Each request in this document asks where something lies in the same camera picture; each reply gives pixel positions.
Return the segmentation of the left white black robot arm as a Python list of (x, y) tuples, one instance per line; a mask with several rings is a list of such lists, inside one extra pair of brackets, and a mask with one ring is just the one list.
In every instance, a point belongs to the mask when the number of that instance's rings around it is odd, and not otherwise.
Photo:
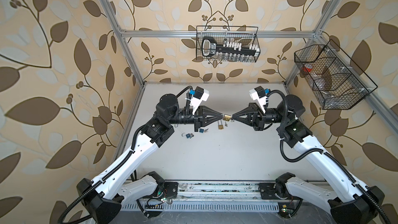
[(209, 92), (201, 87), (187, 86), (178, 94), (163, 95), (156, 105), (153, 117), (133, 134), (131, 147), (94, 179), (82, 179), (77, 185), (78, 198), (68, 206), (58, 219), (65, 223), (68, 213), (79, 203), (88, 211), (77, 224), (94, 219), (98, 224), (110, 223), (120, 212), (123, 200), (138, 200), (161, 190), (163, 179), (151, 172), (123, 189), (125, 181), (139, 165), (159, 149), (174, 133), (174, 125), (191, 124), (194, 130), (219, 120), (230, 120), (222, 114), (201, 105)]

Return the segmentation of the small brass padlock with keys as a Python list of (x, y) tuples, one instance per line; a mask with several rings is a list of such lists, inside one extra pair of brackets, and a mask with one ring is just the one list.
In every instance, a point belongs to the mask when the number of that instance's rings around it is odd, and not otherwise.
[(227, 127), (228, 126), (228, 122), (232, 119), (232, 116), (230, 115), (223, 115), (222, 120), (224, 121), (224, 126)]

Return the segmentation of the large brass padlock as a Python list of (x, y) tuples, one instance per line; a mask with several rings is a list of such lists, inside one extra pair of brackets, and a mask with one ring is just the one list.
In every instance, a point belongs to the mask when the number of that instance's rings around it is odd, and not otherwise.
[(222, 120), (217, 121), (218, 122), (218, 129), (219, 130), (223, 130), (224, 129), (224, 125), (222, 123)]

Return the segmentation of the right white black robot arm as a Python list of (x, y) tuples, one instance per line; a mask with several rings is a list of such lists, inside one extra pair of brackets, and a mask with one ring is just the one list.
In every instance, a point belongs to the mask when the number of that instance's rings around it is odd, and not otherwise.
[(385, 194), (350, 173), (300, 122), (305, 107), (299, 97), (262, 87), (250, 90), (249, 94), (253, 102), (233, 114), (232, 119), (256, 131), (279, 124), (276, 130), (282, 157), (290, 163), (306, 159), (331, 187), (327, 190), (285, 173), (275, 180), (272, 192), (276, 197), (307, 201), (330, 214), (338, 224), (368, 224), (376, 216), (387, 224), (392, 222), (381, 207)]

